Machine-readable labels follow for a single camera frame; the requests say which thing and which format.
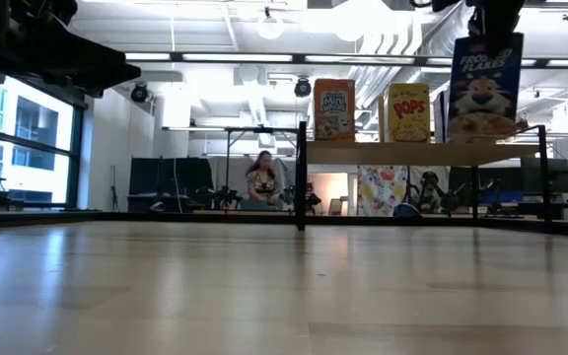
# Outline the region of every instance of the woman's hair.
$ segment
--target woman's hair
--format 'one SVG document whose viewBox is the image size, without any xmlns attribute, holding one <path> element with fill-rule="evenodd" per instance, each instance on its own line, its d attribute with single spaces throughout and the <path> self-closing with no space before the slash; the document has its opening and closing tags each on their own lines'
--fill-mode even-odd
<svg viewBox="0 0 568 355">
<path fill-rule="evenodd" d="M 253 162 L 253 164 L 251 164 L 251 166 L 248 167 L 246 176 L 260 169 L 260 161 L 262 160 L 262 158 L 264 158 L 265 155 L 270 156 L 271 153 L 269 151 L 261 151 L 260 154 L 257 156 L 257 159 L 255 159 L 255 162 Z M 269 168 L 268 171 L 266 171 L 266 173 L 270 178 L 275 178 L 275 173 L 271 168 Z"/>
</svg>

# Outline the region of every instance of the security camera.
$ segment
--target security camera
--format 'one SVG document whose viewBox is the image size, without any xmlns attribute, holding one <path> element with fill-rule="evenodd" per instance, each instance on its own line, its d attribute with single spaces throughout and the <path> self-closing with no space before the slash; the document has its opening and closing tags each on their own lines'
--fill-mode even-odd
<svg viewBox="0 0 568 355">
<path fill-rule="evenodd" d="M 136 83 L 135 88 L 130 93 L 130 98 L 139 104 L 146 103 L 150 99 L 150 92 L 147 89 L 148 84 Z"/>
<path fill-rule="evenodd" d="M 297 80 L 297 84 L 295 85 L 296 97 L 305 98 L 310 95 L 312 91 L 313 88 L 311 87 L 311 83 L 308 81 L 308 78 L 299 78 Z"/>
</svg>

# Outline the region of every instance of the pops cereal box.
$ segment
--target pops cereal box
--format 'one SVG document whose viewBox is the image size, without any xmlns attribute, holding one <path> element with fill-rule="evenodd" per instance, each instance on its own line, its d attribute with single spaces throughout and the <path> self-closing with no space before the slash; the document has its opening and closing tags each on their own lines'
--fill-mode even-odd
<svg viewBox="0 0 568 355">
<path fill-rule="evenodd" d="M 430 142 L 430 104 L 428 85 L 391 84 L 391 142 Z"/>
<path fill-rule="evenodd" d="M 315 140 L 354 142 L 354 80 L 315 81 Z"/>
<path fill-rule="evenodd" d="M 451 141 L 494 141 L 514 134 L 522 56 L 522 34 L 513 34 L 495 53 L 488 52 L 484 36 L 456 41 L 448 124 Z"/>
</svg>

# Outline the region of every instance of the woman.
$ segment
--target woman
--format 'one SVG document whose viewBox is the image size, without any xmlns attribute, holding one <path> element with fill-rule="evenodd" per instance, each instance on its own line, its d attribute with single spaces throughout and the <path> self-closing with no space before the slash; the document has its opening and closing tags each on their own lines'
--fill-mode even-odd
<svg viewBox="0 0 568 355">
<path fill-rule="evenodd" d="M 276 205 L 279 197 L 279 184 L 271 169 L 271 153 L 262 151 L 247 170 L 248 195 L 254 201 L 265 201 Z"/>
</svg>

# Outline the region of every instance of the white ceiling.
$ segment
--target white ceiling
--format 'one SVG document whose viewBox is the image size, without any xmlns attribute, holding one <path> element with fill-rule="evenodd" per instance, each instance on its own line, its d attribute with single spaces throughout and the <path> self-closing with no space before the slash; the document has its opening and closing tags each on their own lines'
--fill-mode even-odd
<svg viewBox="0 0 568 355">
<path fill-rule="evenodd" d="M 72 21 L 71 29 L 81 36 L 122 51 L 172 50 L 171 24 L 175 29 L 175 51 L 355 51 L 354 42 L 341 40 L 331 31 L 303 31 L 303 24 L 309 23 L 305 22 L 307 13 L 300 11 L 304 9 L 306 1 L 288 3 L 293 10 L 272 11 L 274 16 L 284 19 L 284 32 L 275 40 L 265 39 L 258 34 L 257 21 L 263 16 L 262 10 L 247 7 L 229 9 L 230 30 L 224 19 L 224 11 L 219 6 L 127 5 L 83 1 L 79 2 L 79 13 Z M 524 10 L 518 30 L 526 34 L 525 56 L 568 56 L 568 21 L 562 21 L 564 13 L 563 10 Z M 430 14 L 423 19 L 426 23 L 438 20 Z M 319 28 L 316 32 L 321 32 L 321 25 L 315 26 Z M 242 87 L 232 85 L 235 65 L 142 64 L 141 67 L 143 70 L 180 71 L 184 81 L 194 88 L 195 96 L 209 107 L 208 111 L 197 109 L 194 112 L 197 115 L 237 115 L 239 110 L 248 108 Z M 345 78 L 350 67 L 267 65 L 266 69 L 268 72 L 310 77 Z M 307 106 L 308 100 L 295 98 L 293 87 L 280 84 L 275 88 L 266 88 L 264 99 L 267 109 L 300 109 Z M 533 97 L 534 88 L 543 88 L 545 92 L 548 88 L 550 95 L 566 95 L 568 71 L 526 70 L 522 73 L 521 87 L 526 92 L 520 96 L 520 107 L 544 100 L 545 95 L 539 99 Z"/>
</svg>

